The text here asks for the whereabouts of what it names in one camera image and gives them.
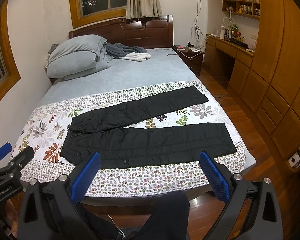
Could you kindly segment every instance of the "wooden floor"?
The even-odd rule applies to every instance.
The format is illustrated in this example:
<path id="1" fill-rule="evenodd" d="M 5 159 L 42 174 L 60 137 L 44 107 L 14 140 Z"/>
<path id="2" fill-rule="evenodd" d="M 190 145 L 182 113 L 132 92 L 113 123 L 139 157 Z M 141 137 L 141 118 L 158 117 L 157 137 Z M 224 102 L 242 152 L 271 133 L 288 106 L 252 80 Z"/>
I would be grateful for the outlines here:
<path id="1" fill-rule="evenodd" d="M 240 133 L 249 152 L 257 161 L 256 166 L 244 175 L 244 178 L 255 181 L 261 181 L 264 177 L 269 177 L 271 179 L 281 208 L 283 239 L 290 239 L 293 230 L 300 220 L 300 174 L 295 175 L 294 177 L 285 178 L 279 173 L 269 150 L 257 130 L 242 109 L 226 92 L 226 87 L 228 85 L 227 79 L 213 78 L 204 70 L 201 72 L 199 79 L 225 110 Z M 16 206 L 20 206 L 21 199 L 21 195 L 19 198 L 14 198 Z M 218 201 L 211 192 L 205 193 L 190 201 L 188 231 L 191 240 L 203 238 L 219 216 L 223 207 L 223 202 Z M 150 206 L 86 206 L 86 208 L 94 213 L 107 212 L 120 228 L 142 226 L 148 219 L 151 209 Z M 248 203 L 245 203 L 234 230 L 231 233 L 231 238 L 237 236 L 247 210 Z"/>

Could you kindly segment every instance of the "bed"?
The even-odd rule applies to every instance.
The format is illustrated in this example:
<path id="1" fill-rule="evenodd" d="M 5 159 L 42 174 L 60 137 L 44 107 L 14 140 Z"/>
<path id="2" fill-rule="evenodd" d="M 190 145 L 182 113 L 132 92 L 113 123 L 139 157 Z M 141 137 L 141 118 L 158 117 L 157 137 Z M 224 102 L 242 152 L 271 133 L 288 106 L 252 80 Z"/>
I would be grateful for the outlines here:
<path id="1" fill-rule="evenodd" d="M 256 163 L 234 125 L 192 71 L 173 51 L 172 16 L 127 23 L 116 19 L 69 33 L 69 38 L 98 34 L 108 42 L 138 45 L 148 49 L 151 59 L 133 62 L 110 61 L 111 67 L 100 72 L 64 81 L 57 80 L 31 114 L 13 149 L 12 156 L 28 145 L 34 159 L 22 170 L 22 181 L 40 182 L 69 174 L 74 166 L 60 157 L 67 129 L 74 116 L 87 111 L 141 99 L 157 93 L 196 86 L 208 98 L 202 105 L 144 120 L 137 128 L 160 128 L 180 123 L 224 122 L 237 152 L 216 158 L 232 173 L 245 173 Z M 129 206 L 152 203 L 171 191 L 184 191 L 190 199 L 210 190 L 198 162 L 101 170 L 96 174 L 84 199 L 93 205 Z"/>

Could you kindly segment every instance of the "wooden window frame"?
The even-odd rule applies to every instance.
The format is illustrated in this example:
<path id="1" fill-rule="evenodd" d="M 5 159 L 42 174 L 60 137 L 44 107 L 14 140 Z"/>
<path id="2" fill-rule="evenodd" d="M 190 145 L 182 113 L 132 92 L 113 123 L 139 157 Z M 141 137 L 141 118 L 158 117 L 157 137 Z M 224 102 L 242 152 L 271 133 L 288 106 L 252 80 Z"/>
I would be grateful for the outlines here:
<path id="1" fill-rule="evenodd" d="M 0 49 L 7 75 L 0 79 L 0 101 L 21 78 L 10 46 L 7 9 L 8 0 L 5 0 L 0 8 Z"/>
<path id="2" fill-rule="evenodd" d="M 72 27 L 74 29 L 98 21 L 126 16 L 125 7 L 109 9 L 107 11 L 100 11 L 100 12 L 83 16 L 82 6 L 80 1 L 81 0 L 69 0 Z"/>

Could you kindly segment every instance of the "metal screw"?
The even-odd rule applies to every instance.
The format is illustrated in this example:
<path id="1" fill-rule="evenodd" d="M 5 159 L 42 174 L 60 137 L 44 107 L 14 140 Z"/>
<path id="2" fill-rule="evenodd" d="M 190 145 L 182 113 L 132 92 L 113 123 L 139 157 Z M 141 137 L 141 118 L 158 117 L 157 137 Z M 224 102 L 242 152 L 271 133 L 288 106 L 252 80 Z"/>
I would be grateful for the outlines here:
<path id="1" fill-rule="evenodd" d="M 233 177 L 234 177 L 235 180 L 242 179 L 242 176 L 239 173 L 234 174 Z"/>
<path id="2" fill-rule="evenodd" d="M 62 174 L 59 176 L 60 181 L 65 181 L 67 178 L 68 178 L 68 176 L 66 174 Z"/>
<path id="3" fill-rule="evenodd" d="M 31 181 L 29 183 L 30 183 L 30 185 L 34 185 L 34 184 L 37 183 L 37 180 L 36 179 L 31 179 Z"/>
<path id="4" fill-rule="evenodd" d="M 270 184 L 270 183 L 271 183 L 271 179 L 269 179 L 269 178 L 264 178 L 263 181 L 264 181 L 266 184 Z"/>

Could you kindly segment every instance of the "window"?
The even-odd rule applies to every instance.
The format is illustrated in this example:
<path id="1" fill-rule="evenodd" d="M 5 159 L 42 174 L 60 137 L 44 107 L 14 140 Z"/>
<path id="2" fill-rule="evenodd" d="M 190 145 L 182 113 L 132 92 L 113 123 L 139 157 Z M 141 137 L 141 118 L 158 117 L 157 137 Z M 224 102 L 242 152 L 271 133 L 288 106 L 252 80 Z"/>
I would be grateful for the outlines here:
<path id="1" fill-rule="evenodd" d="M 0 9 L 0 100 L 20 79 L 9 42 L 7 7 L 6 0 Z"/>
<path id="2" fill-rule="evenodd" d="M 70 0 L 73 28 L 93 22 L 123 17 L 127 0 Z"/>

